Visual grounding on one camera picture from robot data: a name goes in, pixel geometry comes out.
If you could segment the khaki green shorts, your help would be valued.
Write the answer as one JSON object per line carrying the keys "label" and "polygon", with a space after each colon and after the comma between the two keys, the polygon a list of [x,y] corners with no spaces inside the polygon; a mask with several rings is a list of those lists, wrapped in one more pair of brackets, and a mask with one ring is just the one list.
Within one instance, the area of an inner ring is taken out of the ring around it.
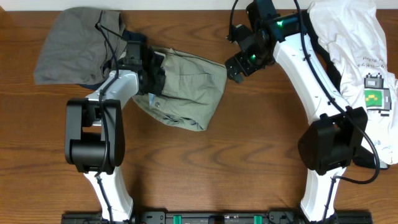
{"label": "khaki green shorts", "polygon": [[134,102],[167,126],[207,130],[224,93],[226,67],[174,49],[154,47],[154,51],[164,56],[164,88],[160,95],[136,95]]}

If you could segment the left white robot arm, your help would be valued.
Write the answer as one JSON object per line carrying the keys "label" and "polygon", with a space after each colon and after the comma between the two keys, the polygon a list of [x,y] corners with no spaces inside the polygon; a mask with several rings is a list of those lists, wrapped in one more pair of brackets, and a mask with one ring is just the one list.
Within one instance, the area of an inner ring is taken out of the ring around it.
{"label": "left white robot arm", "polygon": [[134,201],[121,172],[125,154],[122,110],[152,82],[164,80],[165,55],[127,50],[109,77],[85,98],[67,102],[65,159],[93,186],[102,211],[65,213],[62,223],[134,223]]}

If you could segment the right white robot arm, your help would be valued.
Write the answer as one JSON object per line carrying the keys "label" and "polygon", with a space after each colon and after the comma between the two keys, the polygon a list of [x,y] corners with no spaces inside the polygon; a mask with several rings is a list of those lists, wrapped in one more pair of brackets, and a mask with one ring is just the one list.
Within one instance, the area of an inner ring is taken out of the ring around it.
{"label": "right white robot arm", "polygon": [[229,26],[227,38],[240,50],[225,63],[228,78],[240,83],[266,66],[280,65],[308,119],[308,129],[298,141],[307,168],[299,209],[270,210],[254,215],[253,222],[371,223],[367,211],[337,211],[333,206],[339,181],[361,149],[368,121],[365,110],[351,107],[324,71],[313,49],[314,33],[305,13],[250,13],[249,21],[248,26]]}

